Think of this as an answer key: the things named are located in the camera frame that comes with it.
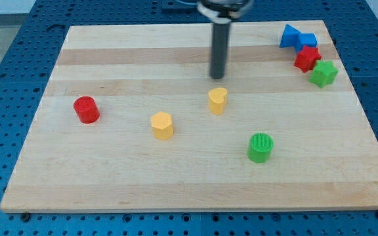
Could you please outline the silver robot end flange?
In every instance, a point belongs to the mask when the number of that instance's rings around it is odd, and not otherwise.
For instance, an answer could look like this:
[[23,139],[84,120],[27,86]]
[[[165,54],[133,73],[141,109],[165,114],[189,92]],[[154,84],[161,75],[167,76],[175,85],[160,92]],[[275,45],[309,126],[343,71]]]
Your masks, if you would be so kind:
[[197,0],[197,10],[217,24],[231,23],[253,7],[254,0]]

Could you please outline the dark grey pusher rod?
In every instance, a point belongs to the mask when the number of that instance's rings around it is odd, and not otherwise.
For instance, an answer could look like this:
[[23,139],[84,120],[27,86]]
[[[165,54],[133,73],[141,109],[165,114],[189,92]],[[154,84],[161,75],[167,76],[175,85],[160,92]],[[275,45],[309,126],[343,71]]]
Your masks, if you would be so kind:
[[230,26],[230,22],[213,23],[209,68],[209,75],[213,79],[222,79],[225,75]]

